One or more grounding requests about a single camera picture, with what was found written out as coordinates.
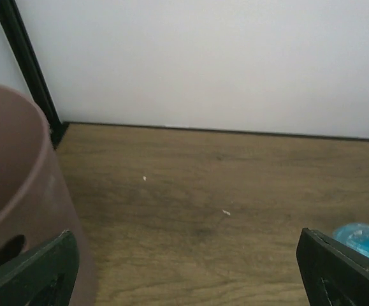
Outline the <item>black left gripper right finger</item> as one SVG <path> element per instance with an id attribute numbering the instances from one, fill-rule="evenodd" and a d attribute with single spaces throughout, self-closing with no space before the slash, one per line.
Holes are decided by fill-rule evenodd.
<path id="1" fill-rule="evenodd" d="M 309 305 L 369 305 L 369 258 L 318 230 L 303 228 L 296 259 Z"/>

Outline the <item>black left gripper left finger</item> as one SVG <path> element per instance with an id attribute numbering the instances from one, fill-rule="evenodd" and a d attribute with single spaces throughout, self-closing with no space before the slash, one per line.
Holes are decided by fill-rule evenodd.
<path id="1" fill-rule="evenodd" d="M 66 230 L 0 266 L 0 305 L 69 305 L 77 273 L 76 238 Z"/>

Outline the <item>blue translucent trash bag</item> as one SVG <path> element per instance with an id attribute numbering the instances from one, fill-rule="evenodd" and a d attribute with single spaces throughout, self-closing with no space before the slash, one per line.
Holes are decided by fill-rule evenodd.
<path id="1" fill-rule="evenodd" d="M 337 228 L 333 238 L 369 258 L 369 225 L 350 223 Z"/>

